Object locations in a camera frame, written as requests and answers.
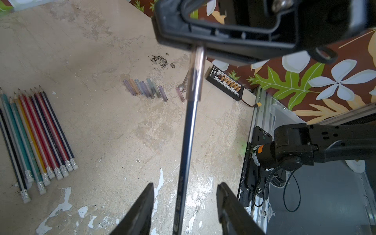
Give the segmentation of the orange transparent pencil cap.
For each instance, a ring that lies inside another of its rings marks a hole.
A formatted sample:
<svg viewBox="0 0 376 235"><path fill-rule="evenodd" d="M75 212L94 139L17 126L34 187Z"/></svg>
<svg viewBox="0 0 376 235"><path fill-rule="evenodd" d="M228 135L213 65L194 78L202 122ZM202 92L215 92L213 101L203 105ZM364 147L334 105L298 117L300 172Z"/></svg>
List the orange transparent pencil cap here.
<svg viewBox="0 0 376 235"><path fill-rule="evenodd" d="M135 81L132 78L129 78L129 82L130 82L132 88L135 90L137 96L141 95L142 93L139 90L139 88L138 88L137 84L135 83Z"/></svg>

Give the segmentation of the clear teal pencil cap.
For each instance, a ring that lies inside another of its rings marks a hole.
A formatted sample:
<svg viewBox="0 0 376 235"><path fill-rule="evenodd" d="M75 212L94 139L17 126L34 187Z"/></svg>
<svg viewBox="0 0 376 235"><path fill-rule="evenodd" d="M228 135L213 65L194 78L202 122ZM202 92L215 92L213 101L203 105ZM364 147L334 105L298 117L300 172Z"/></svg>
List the clear teal pencil cap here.
<svg viewBox="0 0 376 235"><path fill-rule="evenodd" d="M154 99L155 98L155 95L154 95L155 92L154 92L154 88L153 88L152 82L151 82L151 80L149 78L147 78L146 80L147 80L147 83L148 83L148 87L150 89L150 96L151 96L152 99Z"/></svg>

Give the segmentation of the grey transparent pencil cap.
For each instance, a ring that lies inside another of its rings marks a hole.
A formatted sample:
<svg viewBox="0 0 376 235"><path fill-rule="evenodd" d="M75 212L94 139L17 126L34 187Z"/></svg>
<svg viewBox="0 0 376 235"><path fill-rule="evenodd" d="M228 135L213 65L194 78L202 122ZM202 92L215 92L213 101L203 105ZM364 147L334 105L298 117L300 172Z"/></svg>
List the grey transparent pencil cap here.
<svg viewBox="0 0 376 235"><path fill-rule="evenodd" d="M138 89L140 90L141 94L142 94L143 96L145 96L145 91L144 91L143 86L142 86L142 84L140 83L140 81L139 81L138 79L136 79L135 82L136 82L136 85L137 85Z"/></svg>

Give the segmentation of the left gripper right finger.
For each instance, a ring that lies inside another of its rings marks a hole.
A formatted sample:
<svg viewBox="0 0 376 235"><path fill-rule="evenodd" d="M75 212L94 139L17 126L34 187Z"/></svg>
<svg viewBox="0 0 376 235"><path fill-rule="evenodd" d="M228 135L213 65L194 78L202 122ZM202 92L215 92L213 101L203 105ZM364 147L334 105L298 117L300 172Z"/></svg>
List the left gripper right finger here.
<svg viewBox="0 0 376 235"><path fill-rule="evenodd" d="M216 191L218 220L224 235L264 235L263 230L247 213L224 182Z"/></svg>

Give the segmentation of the teal green pencil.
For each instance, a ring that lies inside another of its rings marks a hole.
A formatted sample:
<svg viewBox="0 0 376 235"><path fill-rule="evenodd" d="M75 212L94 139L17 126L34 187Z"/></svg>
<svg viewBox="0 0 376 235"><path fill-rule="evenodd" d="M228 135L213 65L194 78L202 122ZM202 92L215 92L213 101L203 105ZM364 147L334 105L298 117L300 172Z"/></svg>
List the teal green pencil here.
<svg viewBox="0 0 376 235"><path fill-rule="evenodd" d="M36 161L34 159L34 155L33 155L30 143L28 141L28 137L27 137L26 131L24 129L24 125L23 125L21 116L18 112L17 105L11 97L9 98L9 103L10 103L10 106L11 106L12 113L15 116L15 121L16 121L17 127L18 127L20 135L21 135L21 139L22 139L22 142L23 142L23 145L24 145L24 148L25 148L26 155L27 155L28 160L29 160L29 164L31 166L33 178L36 182L37 188L39 190L39 194L43 195L47 191L45 189L43 178L40 174L38 165L36 164Z"/></svg>

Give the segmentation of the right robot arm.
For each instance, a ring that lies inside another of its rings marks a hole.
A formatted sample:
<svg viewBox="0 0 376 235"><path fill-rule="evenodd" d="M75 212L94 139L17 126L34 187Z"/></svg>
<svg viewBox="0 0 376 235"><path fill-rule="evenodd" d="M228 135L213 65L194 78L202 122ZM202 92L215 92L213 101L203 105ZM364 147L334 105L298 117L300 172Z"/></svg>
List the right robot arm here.
<svg viewBox="0 0 376 235"><path fill-rule="evenodd" d="M209 57L250 64L307 52L322 64L338 55L329 44L351 38L376 24L375 1L220 1L226 24L191 18L203 1L158 1L152 18L159 43L183 50L203 46ZM376 129L290 124L274 141L258 147L264 168L296 170L304 165L364 160L376 155Z"/></svg>

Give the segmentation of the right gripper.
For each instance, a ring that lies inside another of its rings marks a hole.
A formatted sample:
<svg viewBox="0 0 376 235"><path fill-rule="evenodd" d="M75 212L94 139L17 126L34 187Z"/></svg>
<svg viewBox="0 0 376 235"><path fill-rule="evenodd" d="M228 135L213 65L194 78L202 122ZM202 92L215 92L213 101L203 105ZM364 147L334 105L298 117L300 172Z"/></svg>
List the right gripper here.
<svg viewBox="0 0 376 235"><path fill-rule="evenodd" d="M159 1L152 24L157 41L238 66L306 51L331 64L330 44L376 25L375 1L218 1L224 23L194 19L208 1Z"/></svg>

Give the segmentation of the black grey pencil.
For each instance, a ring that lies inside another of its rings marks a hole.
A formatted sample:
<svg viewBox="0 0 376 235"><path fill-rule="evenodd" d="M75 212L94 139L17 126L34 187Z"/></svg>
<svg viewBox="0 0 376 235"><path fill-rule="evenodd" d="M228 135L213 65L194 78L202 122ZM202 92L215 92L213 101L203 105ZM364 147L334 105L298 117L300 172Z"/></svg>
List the black grey pencil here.
<svg viewBox="0 0 376 235"><path fill-rule="evenodd" d="M10 132L6 125L5 116L2 110L1 110L1 131L3 134L3 138L5 140L5 143L6 143L7 151L11 160L14 174L16 176L17 183L20 189L20 195L21 195L22 201L24 204L27 204L31 201L31 198L29 197L28 192L27 192L26 183L22 175L22 169L17 159L15 148L11 139Z"/></svg>

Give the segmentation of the yellow pencil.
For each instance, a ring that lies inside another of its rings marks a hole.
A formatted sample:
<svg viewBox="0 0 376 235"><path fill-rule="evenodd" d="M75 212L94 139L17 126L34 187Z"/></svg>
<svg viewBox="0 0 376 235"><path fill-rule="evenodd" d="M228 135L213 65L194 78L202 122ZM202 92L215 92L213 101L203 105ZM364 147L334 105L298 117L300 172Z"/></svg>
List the yellow pencil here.
<svg viewBox="0 0 376 235"><path fill-rule="evenodd" d="M28 137L28 141L30 143L30 146L31 146L31 149L32 149L32 152L33 152L33 155L34 155L34 159L36 161L36 164L38 165L40 174L41 174L41 176L43 178L44 185L45 185L45 187L49 186L51 184L50 179L48 177L46 169L42 165L43 162L40 161L40 158L39 158L39 155L38 155L38 152L37 152L37 148L35 146L34 137L32 135L32 132L31 132L31 129L30 129L27 117L25 115L25 111L24 111L23 106L21 104L21 101L18 98L18 96L16 95L16 93L14 93L14 95L13 95L13 100L15 101L15 103L17 105L18 112L19 112L19 114L21 116L21 119L22 119L22 122L23 122L23 126L24 126L24 129L26 131L26 134L27 134L27 137Z"/></svg>

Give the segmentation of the purple transparent pencil cap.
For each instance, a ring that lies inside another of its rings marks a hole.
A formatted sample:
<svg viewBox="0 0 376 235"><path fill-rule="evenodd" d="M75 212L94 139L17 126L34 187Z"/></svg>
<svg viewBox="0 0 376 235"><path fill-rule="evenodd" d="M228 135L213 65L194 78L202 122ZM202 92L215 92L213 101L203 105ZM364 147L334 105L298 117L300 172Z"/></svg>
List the purple transparent pencil cap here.
<svg viewBox="0 0 376 235"><path fill-rule="evenodd" d="M136 96L137 93L136 91L133 89L132 85L129 83L128 80L124 80L123 81L124 85L126 86L127 90L131 93L132 96Z"/></svg>

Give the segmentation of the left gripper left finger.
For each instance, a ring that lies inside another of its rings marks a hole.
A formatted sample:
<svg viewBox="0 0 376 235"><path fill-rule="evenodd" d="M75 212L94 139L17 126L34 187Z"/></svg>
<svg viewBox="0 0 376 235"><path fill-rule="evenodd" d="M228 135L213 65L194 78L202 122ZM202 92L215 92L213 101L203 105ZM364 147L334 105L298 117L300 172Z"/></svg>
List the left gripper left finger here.
<svg viewBox="0 0 376 235"><path fill-rule="evenodd" d="M154 205L154 185L149 183L111 235L149 235Z"/></svg>

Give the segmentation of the pink transparent pencil cap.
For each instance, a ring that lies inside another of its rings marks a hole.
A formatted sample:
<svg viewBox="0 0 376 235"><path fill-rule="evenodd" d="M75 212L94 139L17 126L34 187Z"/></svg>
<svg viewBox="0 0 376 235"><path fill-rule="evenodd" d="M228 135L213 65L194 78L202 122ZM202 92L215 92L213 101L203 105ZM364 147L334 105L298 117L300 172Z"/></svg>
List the pink transparent pencil cap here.
<svg viewBox="0 0 376 235"><path fill-rule="evenodd" d="M179 87L176 87L176 92L177 92L177 95L180 98L180 100L182 102L185 102L186 99L185 99L184 94L182 93L182 91L181 91L181 89Z"/></svg>

